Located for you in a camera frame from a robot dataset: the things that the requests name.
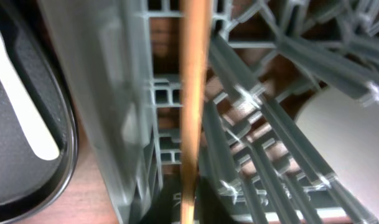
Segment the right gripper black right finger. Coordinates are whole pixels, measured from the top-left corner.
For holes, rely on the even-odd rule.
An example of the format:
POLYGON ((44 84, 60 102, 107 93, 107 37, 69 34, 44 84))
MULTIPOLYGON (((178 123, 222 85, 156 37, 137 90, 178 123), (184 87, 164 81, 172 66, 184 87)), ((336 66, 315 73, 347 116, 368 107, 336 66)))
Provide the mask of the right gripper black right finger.
POLYGON ((206 178, 199 177, 198 186, 199 222, 203 224, 236 224, 219 196, 206 178))

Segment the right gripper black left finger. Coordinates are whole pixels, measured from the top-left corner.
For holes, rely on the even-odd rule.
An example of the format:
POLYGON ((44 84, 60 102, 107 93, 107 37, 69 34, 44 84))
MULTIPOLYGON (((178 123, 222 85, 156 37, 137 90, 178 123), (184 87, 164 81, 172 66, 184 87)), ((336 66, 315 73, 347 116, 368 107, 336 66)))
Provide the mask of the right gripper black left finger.
POLYGON ((174 206, 173 195, 181 189, 179 175, 168 175, 156 201, 151 205, 139 224, 168 224, 171 223, 174 206))

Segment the white paper cup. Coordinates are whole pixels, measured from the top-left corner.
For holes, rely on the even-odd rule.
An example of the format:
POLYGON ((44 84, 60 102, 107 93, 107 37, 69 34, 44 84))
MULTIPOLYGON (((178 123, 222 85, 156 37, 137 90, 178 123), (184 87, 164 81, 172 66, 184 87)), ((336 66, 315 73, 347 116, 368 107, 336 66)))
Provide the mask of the white paper cup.
POLYGON ((340 183, 379 219, 379 105, 363 107, 326 88, 306 102, 295 122, 340 183))

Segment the wooden chopstick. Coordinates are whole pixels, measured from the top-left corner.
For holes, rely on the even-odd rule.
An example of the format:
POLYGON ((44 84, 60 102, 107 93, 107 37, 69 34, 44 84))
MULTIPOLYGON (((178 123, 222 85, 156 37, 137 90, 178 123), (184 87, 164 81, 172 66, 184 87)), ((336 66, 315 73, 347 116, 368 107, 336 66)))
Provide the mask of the wooden chopstick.
POLYGON ((180 62, 182 80, 180 109, 182 192, 180 222, 193 223, 198 154, 210 40, 212 1, 181 1, 180 62))

